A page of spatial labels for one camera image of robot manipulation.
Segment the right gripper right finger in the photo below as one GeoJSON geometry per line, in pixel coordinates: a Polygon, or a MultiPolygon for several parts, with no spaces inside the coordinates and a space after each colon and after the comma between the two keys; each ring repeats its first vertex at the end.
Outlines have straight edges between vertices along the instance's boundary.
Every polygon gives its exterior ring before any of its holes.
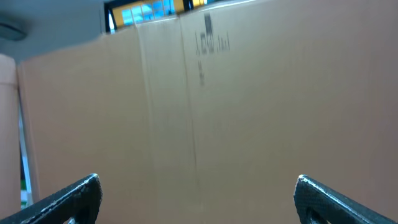
{"type": "Polygon", "coordinates": [[[297,179],[294,204],[301,224],[397,224],[307,175],[297,179]]]}

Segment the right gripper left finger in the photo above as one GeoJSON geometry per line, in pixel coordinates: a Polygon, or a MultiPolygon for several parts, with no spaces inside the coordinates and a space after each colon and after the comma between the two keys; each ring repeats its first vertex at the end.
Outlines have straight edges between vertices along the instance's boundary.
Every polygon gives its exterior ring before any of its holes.
{"type": "Polygon", "coordinates": [[[1,224],[96,222],[102,201],[98,174],[90,174],[37,203],[1,220],[1,224]]]}

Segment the brown cardboard backdrop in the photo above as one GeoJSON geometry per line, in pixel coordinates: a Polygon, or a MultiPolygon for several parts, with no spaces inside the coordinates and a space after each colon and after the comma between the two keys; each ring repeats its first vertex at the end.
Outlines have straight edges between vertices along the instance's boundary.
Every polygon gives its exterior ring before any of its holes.
{"type": "Polygon", "coordinates": [[[397,2],[244,1],[20,63],[34,200],[98,223],[298,223],[301,174],[397,218],[397,2]]]}

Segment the yellow framed window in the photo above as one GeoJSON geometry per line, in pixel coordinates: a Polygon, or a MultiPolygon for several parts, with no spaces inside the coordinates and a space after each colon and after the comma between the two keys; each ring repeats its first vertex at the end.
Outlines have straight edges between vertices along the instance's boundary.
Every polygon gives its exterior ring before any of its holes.
{"type": "Polygon", "coordinates": [[[217,0],[112,0],[104,3],[106,32],[181,14],[217,0]]]}

